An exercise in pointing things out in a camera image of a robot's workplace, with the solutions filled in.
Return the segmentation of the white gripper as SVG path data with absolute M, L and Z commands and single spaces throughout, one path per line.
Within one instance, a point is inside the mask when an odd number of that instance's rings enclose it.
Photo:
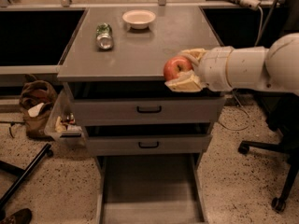
M 206 52 L 205 49 L 185 49 L 178 54 L 190 60 L 195 66 L 193 70 L 180 72 L 178 78 L 165 82 L 165 86 L 173 92 L 199 92 L 203 88 L 211 91 L 231 91 L 226 66 L 233 47 L 217 47 Z

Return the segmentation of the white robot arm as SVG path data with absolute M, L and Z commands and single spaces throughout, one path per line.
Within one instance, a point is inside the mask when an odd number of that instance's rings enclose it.
M 174 92 L 250 89 L 299 95 L 299 34 L 284 35 L 270 48 L 185 49 L 164 65 Z

